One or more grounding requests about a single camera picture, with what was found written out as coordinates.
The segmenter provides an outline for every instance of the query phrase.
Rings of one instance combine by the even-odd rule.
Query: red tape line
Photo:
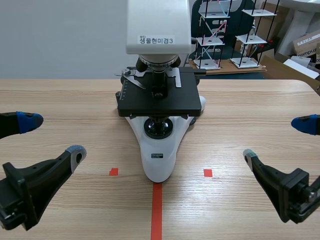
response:
[[[153,183],[151,240],[162,240],[162,183]]]

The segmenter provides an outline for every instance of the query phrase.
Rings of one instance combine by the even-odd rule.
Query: red tape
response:
[[[118,168],[112,168],[111,171],[109,171],[109,176],[118,176]]]
[[[212,178],[212,169],[204,169],[203,172],[205,177]]]
[[[153,183],[151,240],[162,240],[162,183]]]

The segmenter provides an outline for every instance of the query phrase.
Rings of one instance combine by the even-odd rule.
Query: microscope stage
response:
[[[139,116],[190,116],[201,115],[201,102],[195,74],[180,69],[181,87],[176,87],[175,77],[167,78],[168,96],[154,99],[152,96],[152,73],[135,77],[146,89],[142,89],[124,77],[120,98],[117,100],[120,117]]]

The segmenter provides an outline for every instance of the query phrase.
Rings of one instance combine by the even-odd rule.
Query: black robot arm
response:
[[[17,169],[3,165],[6,178],[0,181],[0,223],[6,230],[37,225],[49,202],[86,157],[80,145],[69,147],[56,159]]]
[[[300,168],[286,174],[264,165],[250,149],[243,155],[284,223],[301,223],[320,206],[320,176],[309,185],[309,173]]]

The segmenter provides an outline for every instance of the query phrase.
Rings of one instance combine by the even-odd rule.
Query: white microscope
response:
[[[117,108],[138,140],[145,174],[155,183],[170,177],[182,138],[205,109],[195,75],[206,71],[178,68],[179,54],[191,51],[189,0],[127,0],[126,52],[139,57],[136,67],[122,71]]]

